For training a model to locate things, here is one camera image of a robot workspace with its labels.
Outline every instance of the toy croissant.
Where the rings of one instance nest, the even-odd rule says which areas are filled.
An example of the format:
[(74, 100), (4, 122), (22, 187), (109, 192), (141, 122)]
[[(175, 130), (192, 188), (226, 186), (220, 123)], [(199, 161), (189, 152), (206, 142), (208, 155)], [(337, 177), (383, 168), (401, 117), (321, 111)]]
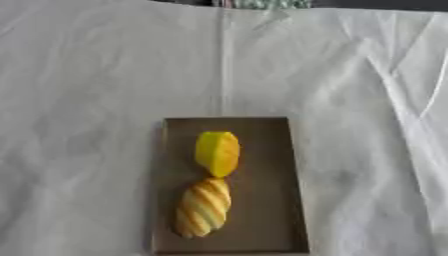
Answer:
[(210, 178), (188, 188), (176, 209), (176, 231), (185, 238), (204, 237), (226, 222), (231, 199), (223, 179)]

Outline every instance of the croissant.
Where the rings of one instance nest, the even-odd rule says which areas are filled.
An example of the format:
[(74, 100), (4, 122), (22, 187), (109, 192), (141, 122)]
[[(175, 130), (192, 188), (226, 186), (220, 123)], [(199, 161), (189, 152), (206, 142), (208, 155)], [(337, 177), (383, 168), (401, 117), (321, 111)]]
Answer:
[(210, 178), (188, 188), (176, 209), (176, 231), (183, 237), (204, 237), (226, 222), (231, 199), (223, 179)]

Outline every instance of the square tray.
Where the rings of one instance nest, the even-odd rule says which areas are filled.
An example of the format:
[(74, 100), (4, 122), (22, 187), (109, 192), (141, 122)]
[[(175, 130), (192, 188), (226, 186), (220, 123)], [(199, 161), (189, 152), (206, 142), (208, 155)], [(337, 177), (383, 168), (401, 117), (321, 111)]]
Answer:
[[(226, 177), (232, 198), (226, 223), (205, 238), (185, 239), (172, 229), (174, 209), (188, 186), (210, 177), (194, 161), (203, 131), (231, 131), (241, 155)], [(162, 165), (151, 176), (152, 254), (309, 255), (287, 118), (168, 118), (162, 148)]]

